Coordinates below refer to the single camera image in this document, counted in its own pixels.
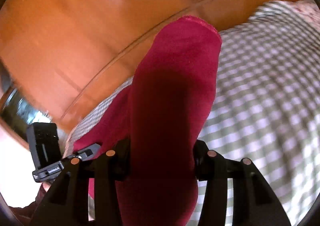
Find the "person's left hand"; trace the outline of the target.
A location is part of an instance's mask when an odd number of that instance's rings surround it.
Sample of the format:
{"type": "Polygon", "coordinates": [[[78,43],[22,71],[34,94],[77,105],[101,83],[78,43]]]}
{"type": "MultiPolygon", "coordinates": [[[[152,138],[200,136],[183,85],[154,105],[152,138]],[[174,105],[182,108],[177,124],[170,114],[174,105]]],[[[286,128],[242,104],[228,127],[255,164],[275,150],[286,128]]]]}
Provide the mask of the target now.
{"type": "Polygon", "coordinates": [[[42,187],[44,189],[45,192],[47,192],[49,190],[49,188],[51,187],[51,183],[49,182],[42,182],[42,187]]]}

